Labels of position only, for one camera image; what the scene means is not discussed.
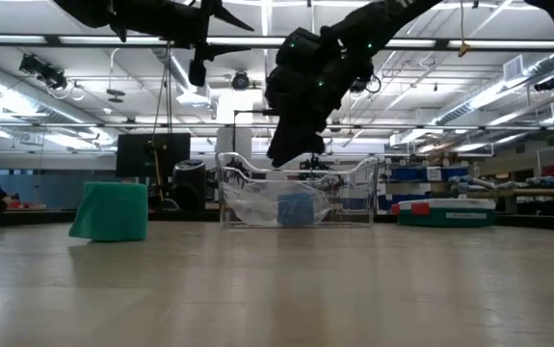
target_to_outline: black monitor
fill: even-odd
[[[119,150],[116,155],[117,177],[156,177],[154,150],[159,158],[161,178],[172,176],[176,163],[189,159],[191,134],[119,135]]]

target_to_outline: ceiling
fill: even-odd
[[[237,17],[254,28],[257,36],[286,36],[302,26],[317,32],[323,25],[331,25],[365,2],[280,0],[224,0],[224,5]],[[463,29],[467,38],[499,40],[554,40],[554,24],[543,11],[522,1],[481,1],[478,9],[471,2],[464,3]],[[418,19],[405,26],[397,37],[459,38],[461,36],[461,10],[459,1],[444,1]],[[109,28],[88,28],[73,19],[53,2],[47,0],[0,0],[0,34],[55,34],[55,35],[107,35]],[[240,29],[218,19],[210,23],[210,35],[248,35]],[[111,48],[47,48],[0,46],[0,70],[23,79],[24,82],[45,91],[35,78],[27,78],[17,68],[24,54],[35,54],[54,67],[63,68],[68,79],[77,82],[86,91],[81,100],[66,97],[62,102],[101,121],[124,121],[135,118],[140,122],[153,122],[155,114],[163,115],[165,106],[157,111],[164,66],[150,49],[122,48],[113,59],[110,77]],[[274,67],[276,51],[254,49],[218,57],[208,63],[207,81],[213,96],[227,91],[228,81],[237,70],[246,71],[257,86],[263,85],[266,67]],[[334,111],[333,119],[365,124],[419,123],[419,109],[438,110],[455,103],[473,90],[503,74],[503,65],[518,53],[470,52],[459,58],[454,52],[382,51],[373,60],[375,68],[382,67],[383,88],[371,95],[346,95],[343,107]],[[544,54],[525,54],[525,60],[535,60]],[[174,56],[187,67],[192,52],[175,49]],[[108,101],[106,89],[124,91],[123,103]],[[547,95],[536,94],[534,100]],[[261,91],[249,92],[254,107],[261,108]],[[521,89],[484,107],[499,117],[524,107],[527,93]],[[185,107],[174,102],[173,112],[179,122],[211,122],[206,109]],[[255,122],[272,121],[256,116]],[[463,118],[461,122],[481,123],[477,116]],[[389,129],[365,131],[361,137],[387,138]],[[214,130],[200,129],[199,136],[214,136]]]

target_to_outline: transparent container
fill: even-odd
[[[347,171],[270,170],[217,153],[222,227],[371,227],[380,160]]]

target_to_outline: table surface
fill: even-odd
[[[0,228],[0,346],[554,346],[554,231]]]

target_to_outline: robotic arm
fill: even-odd
[[[554,0],[526,1],[547,10],[554,20]],[[273,166],[305,152],[323,153],[324,142],[317,133],[326,128],[326,118],[341,107],[352,85],[366,85],[373,78],[371,58],[401,28],[440,2],[372,2],[323,27],[320,36],[299,28],[287,37],[266,81],[266,99],[280,116],[268,149]]]

